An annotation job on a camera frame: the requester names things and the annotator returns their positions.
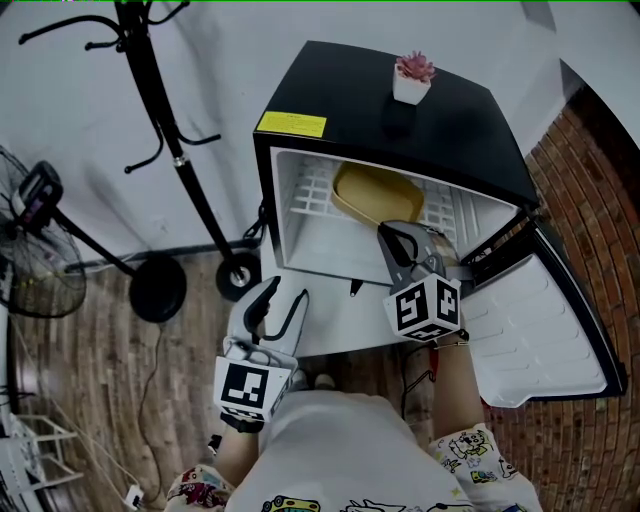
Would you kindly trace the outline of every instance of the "coat rack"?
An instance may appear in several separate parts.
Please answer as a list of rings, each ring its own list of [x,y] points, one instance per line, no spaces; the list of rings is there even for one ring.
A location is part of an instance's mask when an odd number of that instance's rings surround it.
[[[200,215],[217,249],[222,254],[223,262],[220,264],[216,274],[218,289],[223,297],[235,302],[261,281],[260,261],[250,253],[233,253],[229,242],[222,233],[211,207],[207,202],[204,191],[200,186],[198,177],[189,160],[189,156],[183,151],[180,144],[182,142],[190,146],[199,146],[219,140],[220,135],[212,135],[202,140],[191,140],[180,132],[162,82],[162,76],[158,68],[151,43],[151,36],[149,34],[149,26],[166,23],[188,5],[189,2],[182,2],[165,18],[154,21],[149,18],[152,6],[151,1],[146,3],[116,2],[115,9],[119,23],[104,16],[76,16],[47,25],[34,32],[23,34],[20,37],[19,43],[24,44],[30,39],[42,34],[83,22],[102,23],[115,32],[116,39],[113,41],[88,42],[85,45],[85,50],[115,47],[118,53],[126,54],[140,97],[142,98],[144,107],[158,137],[158,150],[154,155],[139,163],[128,165],[125,167],[124,172],[130,174],[155,161],[162,153],[166,143],[173,156],[173,165],[180,177],[180,181],[189,194],[198,215]],[[155,275],[153,277],[155,279],[163,279],[162,275]],[[153,297],[147,296],[147,289],[148,288],[145,287],[139,297],[140,302],[143,303],[142,305],[147,301],[154,300]]]

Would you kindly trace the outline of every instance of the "white marker cube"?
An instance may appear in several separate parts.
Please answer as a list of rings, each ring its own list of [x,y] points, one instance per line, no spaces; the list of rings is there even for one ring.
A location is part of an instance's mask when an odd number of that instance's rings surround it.
[[[430,274],[390,295],[384,309],[398,336],[429,341],[460,330],[460,281]]]
[[[292,375],[291,369],[217,357],[213,401],[227,414],[268,422]]]

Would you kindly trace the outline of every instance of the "open fridge door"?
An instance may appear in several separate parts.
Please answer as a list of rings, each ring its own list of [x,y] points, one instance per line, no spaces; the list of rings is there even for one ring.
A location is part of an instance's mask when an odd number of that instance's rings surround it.
[[[624,365],[548,226],[530,221],[473,271],[461,308],[486,403],[626,392]]]

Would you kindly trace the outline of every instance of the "fan grille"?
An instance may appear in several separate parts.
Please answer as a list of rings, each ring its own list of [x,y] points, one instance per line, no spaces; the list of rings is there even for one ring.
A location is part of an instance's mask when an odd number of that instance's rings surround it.
[[[0,146],[0,301],[24,315],[62,317],[82,304],[86,276],[73,238],[55,220],[34,233],[15,218],[10,198],[27,174]]]

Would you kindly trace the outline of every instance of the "white t-shirt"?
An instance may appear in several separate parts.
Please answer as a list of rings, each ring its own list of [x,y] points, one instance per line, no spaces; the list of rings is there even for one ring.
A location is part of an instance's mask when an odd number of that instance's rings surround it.
[[[178,477],[168,512],[541,510],[484,424],[420,449],[381,397],[299,391],[261,435],[261,455],[234,489],[207,466]]]

